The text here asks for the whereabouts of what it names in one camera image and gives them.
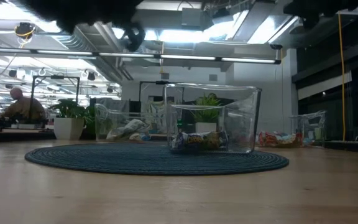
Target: white planter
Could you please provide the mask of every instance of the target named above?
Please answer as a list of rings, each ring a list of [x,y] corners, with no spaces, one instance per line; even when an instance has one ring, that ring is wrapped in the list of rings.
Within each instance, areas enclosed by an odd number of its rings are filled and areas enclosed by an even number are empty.
[[[79,140],[84,128],[83,118],[55,118],[55,136],[61,140]]]
[[[216,131],[216,123],[204,123],[204,122],[197,122],[196,123],[196,132],[210,132]]]

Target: clear acrylic box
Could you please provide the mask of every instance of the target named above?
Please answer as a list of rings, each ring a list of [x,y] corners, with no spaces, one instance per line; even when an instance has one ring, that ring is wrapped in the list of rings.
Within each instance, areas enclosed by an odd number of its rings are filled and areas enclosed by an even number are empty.
[[[168,147],[173,152],[252,152],[261,91],[249,86],[165,85]]]
[[[292,133],[301,138],[301,146],[323,146],[326,136],[326,111],[291,116]]]
[[[95,105],[97,141],[149,141],[166,135],[165,113],[128,113]]]

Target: bald man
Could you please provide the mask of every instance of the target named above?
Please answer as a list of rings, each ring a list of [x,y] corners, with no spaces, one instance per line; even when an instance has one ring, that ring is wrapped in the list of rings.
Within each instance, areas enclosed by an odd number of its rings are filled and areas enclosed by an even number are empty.
[[[31,99],[24,97],[20,88],[11,89],[11,97],[13,100],[16,100],[16,102],[6,108],[5,112],[1,114],[1,117],[28,119]],[[38,100],[33,99],[31,120],[39,121],[41,119],[45,119],[45,110]]]

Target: table surface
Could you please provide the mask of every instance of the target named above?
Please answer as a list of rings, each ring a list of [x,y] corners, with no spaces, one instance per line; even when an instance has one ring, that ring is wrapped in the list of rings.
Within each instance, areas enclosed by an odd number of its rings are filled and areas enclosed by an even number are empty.
[[[290,165],[205,177],[99,174],[24,160],[38,147],[83,143],[0,143],[0,223],[358,224],[358,152],[263,149]]]

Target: blue woven rug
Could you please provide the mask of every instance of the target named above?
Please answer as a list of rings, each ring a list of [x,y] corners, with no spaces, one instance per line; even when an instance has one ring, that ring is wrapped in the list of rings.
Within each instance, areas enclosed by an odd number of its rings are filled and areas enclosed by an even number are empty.
[[[285,167],[287,158],[254,151],[250,154],[172,154],[159,144],[85,144],[35,149],[25,159],[65,169],[137,175],[244,174]]]

